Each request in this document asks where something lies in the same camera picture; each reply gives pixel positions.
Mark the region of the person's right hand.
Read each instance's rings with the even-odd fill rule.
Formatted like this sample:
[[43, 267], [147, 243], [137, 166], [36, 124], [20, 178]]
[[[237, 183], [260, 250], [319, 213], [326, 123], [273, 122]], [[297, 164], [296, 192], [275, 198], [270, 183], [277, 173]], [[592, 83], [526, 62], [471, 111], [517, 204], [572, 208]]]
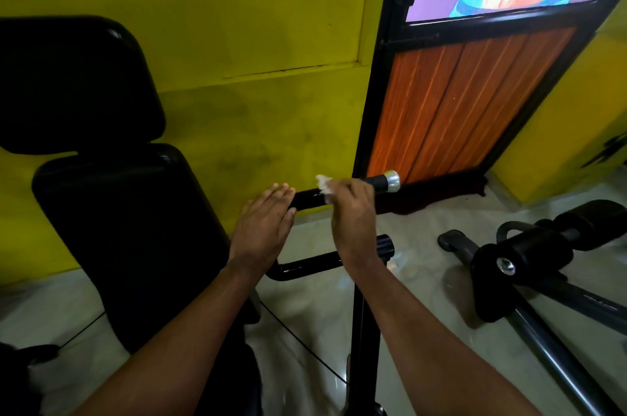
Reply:
[[375, 207], [333, 206], [332, 235], [341, 262], [351, 277], [380, 262], [377, 253]]

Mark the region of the person's left hand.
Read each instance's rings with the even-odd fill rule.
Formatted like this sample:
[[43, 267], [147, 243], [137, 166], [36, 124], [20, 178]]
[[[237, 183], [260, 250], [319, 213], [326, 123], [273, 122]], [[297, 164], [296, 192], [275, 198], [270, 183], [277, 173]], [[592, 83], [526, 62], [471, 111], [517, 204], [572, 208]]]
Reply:
[[280, 222], [294, 196], [289, 184], [274, 183], [246, 202], [231, 236], [229, 264], [255, 280], [266, 274], [285, 245]]

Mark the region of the person's left forearm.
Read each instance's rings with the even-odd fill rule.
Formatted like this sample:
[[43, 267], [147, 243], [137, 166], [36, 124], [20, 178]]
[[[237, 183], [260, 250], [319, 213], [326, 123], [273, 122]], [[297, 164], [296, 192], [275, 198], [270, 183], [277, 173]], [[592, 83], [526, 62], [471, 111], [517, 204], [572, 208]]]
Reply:
[[72, 416], [192, 416], [226, 335], [263, 273], [229, 261]]

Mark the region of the person's right forearm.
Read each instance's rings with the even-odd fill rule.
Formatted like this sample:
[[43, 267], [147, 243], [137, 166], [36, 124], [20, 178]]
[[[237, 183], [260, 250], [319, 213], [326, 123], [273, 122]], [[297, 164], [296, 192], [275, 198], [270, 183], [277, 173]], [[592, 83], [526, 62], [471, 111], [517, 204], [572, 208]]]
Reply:
[[339, 255], [371, 309], [416, 416], [542, 416], [451, 333], [375, 252]]

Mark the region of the black framed orange wood door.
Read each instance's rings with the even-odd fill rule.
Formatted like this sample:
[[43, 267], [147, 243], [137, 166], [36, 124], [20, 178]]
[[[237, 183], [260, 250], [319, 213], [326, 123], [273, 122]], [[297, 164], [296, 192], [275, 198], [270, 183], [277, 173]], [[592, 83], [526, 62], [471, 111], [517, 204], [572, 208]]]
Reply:
[[407, 23], [414, 0], [383, 0], [353, 177], [396, 171], [392, 206], [482, 193], [619, 1]]

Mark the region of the black padded backrest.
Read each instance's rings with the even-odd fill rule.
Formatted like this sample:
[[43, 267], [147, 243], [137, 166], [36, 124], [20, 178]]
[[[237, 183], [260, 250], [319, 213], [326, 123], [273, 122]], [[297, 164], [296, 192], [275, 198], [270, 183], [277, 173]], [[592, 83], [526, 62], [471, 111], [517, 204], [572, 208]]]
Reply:
[[[33, 192], [131, 356], [229, 262], [231, 242], [183, 155], [167, 144], [47, 162]], [[262, 381], [245, 323], [238, 313], [193, 415], [262, 416]]]

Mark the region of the black roller pad gym machine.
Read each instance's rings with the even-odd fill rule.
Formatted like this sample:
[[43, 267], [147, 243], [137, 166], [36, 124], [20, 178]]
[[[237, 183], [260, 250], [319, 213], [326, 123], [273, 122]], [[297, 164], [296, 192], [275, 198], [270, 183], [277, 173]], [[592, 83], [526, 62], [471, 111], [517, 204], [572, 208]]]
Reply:
[[496, 243], [478, 246], [459, 230], [437, 238], [470, 271], [474, 309], [485, 323], [506, 318], [586, 416], [627, 416], [516, 289], [528, 287], [627, 336], [627, 307], [571, 284], [561, 273], [574, 251], [589, 252], [627, 234], [627, 207], [592, 200], [553, 220], [499, 226]]

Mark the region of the black padded headrest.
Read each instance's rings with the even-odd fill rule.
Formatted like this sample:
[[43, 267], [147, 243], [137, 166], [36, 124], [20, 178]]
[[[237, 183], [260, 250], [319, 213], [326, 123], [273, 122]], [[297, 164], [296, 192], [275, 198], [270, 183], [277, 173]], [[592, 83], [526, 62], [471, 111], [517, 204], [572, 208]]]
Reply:
[[94, 15], [0, 17], [0, 148], [80, 152], [160, 138], [166, 116], [137, 39]]

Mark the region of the black machine base part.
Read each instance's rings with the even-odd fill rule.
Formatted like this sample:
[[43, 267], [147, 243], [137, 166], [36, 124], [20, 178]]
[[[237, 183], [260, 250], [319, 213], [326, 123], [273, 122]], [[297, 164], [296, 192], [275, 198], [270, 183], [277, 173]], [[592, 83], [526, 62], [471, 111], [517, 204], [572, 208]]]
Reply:
[[0, 342], [0, 416], [41, 416], [43, 395], [31, 382], [29, 367], [58, 357], [59, 345], [18, 349]]

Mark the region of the black wall sticker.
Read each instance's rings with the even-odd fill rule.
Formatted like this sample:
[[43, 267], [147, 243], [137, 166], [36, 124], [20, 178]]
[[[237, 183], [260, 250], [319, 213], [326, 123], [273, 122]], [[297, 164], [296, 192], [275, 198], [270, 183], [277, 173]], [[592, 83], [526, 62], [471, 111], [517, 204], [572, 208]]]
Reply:
[[621, 135], [617, 135], [612, 137], [606, 143], [603, 144], [603, 148], [600, 152], [594, 155], [591, 159], [586, 161], [581, 169], [589, 167], [591, 165], [599, 165], [607, 162], [610, 158], [612, 158], [615, 154], [620, 152], [623, 147], [627, 145], [627, 131], [622, 133]]

